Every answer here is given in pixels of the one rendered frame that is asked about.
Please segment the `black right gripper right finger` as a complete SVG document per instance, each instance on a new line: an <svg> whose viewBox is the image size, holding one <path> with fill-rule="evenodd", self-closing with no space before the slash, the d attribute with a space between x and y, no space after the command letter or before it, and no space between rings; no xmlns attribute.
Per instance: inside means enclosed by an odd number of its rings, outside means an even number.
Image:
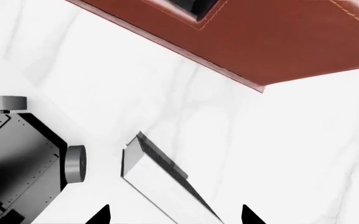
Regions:
<svg viewBox="0 0 359 224"><path fill-rule="evenodd" d="M241 213L242 224L266 224L247 205L243 205Z"/></svg>

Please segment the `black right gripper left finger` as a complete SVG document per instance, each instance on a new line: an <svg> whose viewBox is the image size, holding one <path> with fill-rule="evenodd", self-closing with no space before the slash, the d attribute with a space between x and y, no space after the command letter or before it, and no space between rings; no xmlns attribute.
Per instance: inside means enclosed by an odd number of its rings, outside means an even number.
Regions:
<svg viewBox="0 0 359 224"><path fill-rule="evenodd" d="M99 212L92 216L85 224L110 224L110 205L105 205Z"/></svg>

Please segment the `brown leather caddy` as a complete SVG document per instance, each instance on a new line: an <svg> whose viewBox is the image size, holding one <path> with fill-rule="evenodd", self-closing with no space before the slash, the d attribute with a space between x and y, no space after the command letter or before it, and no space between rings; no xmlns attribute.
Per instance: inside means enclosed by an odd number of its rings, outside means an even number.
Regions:
<svg viewBox="0 0 359 224"><path fill-rule="evenodd" d="M256 91L359 69L359 0L66 0Z"/></svg>

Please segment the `grey robot wheel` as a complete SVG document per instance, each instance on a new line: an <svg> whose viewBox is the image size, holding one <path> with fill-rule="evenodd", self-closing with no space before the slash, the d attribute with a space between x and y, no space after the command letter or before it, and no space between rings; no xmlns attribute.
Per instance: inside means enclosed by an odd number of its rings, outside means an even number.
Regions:
<svg viewBox="0 0 359 224"><path fill-rule="evenodd" d="M85 180L86 163L86 149L84 145L68 147L64 163L65 180L68 184Z"/></svg>
<svg viewBox="0 0 359 224"><path fill-rule="evenodd" d="M27 110L27 97L0 95L0 111L12 110Z"/></svg>

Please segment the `white rectangular box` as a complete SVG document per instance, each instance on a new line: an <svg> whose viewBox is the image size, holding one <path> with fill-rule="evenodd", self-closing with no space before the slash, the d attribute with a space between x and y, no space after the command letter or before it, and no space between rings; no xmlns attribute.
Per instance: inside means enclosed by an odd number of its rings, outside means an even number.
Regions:
<svg viewBox="0 0 359 224"><path fill-rule="evenodd" d="M142 132L122 150L121 178L175 224L224 224L188 175Z"/></svg>

